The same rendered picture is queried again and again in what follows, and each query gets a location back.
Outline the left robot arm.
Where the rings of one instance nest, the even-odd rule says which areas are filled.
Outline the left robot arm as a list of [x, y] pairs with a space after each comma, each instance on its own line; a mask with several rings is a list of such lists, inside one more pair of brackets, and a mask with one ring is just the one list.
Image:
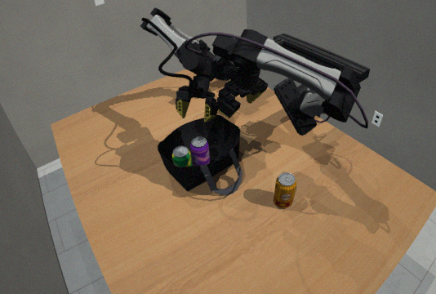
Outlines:
[[[318, 114], [326, 114], [335, 120], [347, 122], [355, 100], [337, 82], [338, 80], [342, 82], [357, 98], [361, 87], [351, 68], [344, 66], [340, 71], [318, 65], [286, 50], [267, 36], [252, 29], [244, 29], [240, 37], [265, 47], [237, 38], [216, 36], [212, 43], [213, 54], [232, 61], [237, 67], [227, 65], [223, 68], [214, 60], [211, 66], [212, 70], [215, 70], [214, 78], [234, 81], [238, 67], [250, 74], [263, 69], [290, 78], [277, 87], [277, 92], [303, 135], [317, 126], [314, 117]], [[300, 94], [293, 80], [316, 93], [303, 91]]]

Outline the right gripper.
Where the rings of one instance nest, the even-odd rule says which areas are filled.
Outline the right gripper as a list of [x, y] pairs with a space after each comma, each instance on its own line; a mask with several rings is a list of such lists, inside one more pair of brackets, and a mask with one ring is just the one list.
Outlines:
[[[204, 122], [207, 123], [208, 121], [212, 120], [219, 109], [218, 103], [216, 102], [215, 93], [208, 91], [209, 84], [210, 84], [210, 78], [205, 78], [201, 76], [194, 76], [195, 82], [198, 82], [198, 87], [203, 88], [204, 90], [197, 90], [198, 94], [194, 97], [196, 98], [206, 98], [205, 100], [205, 114], [204, 114]], [[193, 79], [194, 79], [193, 78]], [[179, 115], [182, 118], [185, 118], [185, 115], [187, 113], [190, 100], [182, 100], [182, 99], [176, 99], [176, 111], [179, 113]], [[181, 103], [181, 105], [180, 105]]]

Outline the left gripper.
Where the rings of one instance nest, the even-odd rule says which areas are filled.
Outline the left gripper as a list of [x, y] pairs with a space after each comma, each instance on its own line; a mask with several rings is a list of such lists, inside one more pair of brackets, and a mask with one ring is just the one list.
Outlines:
[[238, 67], [236, 80], [230, 80], [219, 90], [217, 103], [224, 116], [231, 118], [240, 108], [241, 103], [235, 100], [236, 96], [247, 96], [247, 102], [251, 104], [267, 89], [268, 83], [259, 78], [259, 75], [260, 71], [247, 73]]

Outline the green and yellow drink can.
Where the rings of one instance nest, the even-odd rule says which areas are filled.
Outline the green and yellow drink can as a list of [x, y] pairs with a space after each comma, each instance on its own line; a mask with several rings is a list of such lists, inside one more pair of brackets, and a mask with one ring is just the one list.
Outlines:
[[174, 166], [190, 167], [193, 166], [191, 153], [185, 146], [178, 146], [174, 148], [172, 153]]

